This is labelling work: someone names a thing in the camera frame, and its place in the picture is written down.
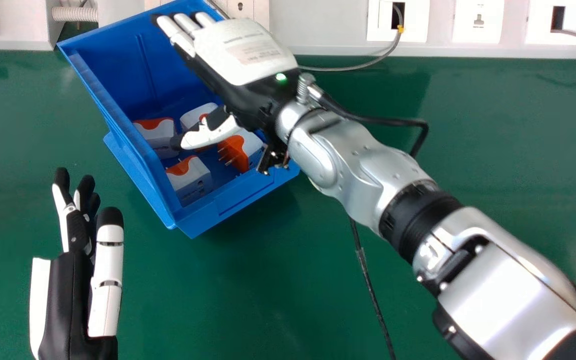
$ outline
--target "robotic hand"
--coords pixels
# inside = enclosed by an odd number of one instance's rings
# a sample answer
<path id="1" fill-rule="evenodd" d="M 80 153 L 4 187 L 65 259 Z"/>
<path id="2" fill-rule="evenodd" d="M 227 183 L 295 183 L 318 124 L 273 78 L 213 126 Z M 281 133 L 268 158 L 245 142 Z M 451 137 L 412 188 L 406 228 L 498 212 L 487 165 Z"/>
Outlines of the robotic hand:
<path id="1" fill-rule="evenodd" d="M 318 191 L 391 244 L 437 299 L 434 325 L 460 356 L 576 359 L 576 286 L 556 266 L 441 191 L 410 155 L 375 140 L 357 121 L 380 119 L 343 109 L 260 25 L 194 19 L 154 17 L 226 104 L 182 137 L 182 148 L 216 142 L 235 125 L 263 130 L 269 149 L 258 171 L 290 154 Z"/>
<path id="2" fill-rule="evenodd" d="M 30 349 L 35 359 L 118 358 L 117 322 L 122 297 L 124 219 L 100 199 L 86 175 L 74 196 L 70 175 L 58 168 L 52 196 L 63 253 L 34 258 L 30 280 Z"/>

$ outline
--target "blue storage box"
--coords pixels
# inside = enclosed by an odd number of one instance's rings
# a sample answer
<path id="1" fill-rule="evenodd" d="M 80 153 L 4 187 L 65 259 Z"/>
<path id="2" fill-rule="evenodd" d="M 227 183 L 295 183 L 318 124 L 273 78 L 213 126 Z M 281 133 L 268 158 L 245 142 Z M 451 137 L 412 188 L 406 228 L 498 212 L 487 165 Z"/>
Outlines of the blue storage box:
<path id="1" fill-rule="evenodd" d="M 270 169 L 270 176 L 251 169 L 240 174 L 218 161 L 217 147 L 178 159 L 161 160 L 132 121 L 172 117 L 181 132 L 179 118 L 203 104 L 222 101 L 211 93 L 151 22 L 151 14 L 203 11 L 221 19 L 201 0 L 180 0 L 138 14 L 113 25 L 86 32 L 58 44 L 101 110 L 110 132 L 103 141 L 164 225 L 179 228 L 194 238 L 235 214 L 255 200 L 299 174 L 289 169 Z M 197 155 L 210 169 L 214 191 L 182 207 L 165 168 L 179 159 Z"/>

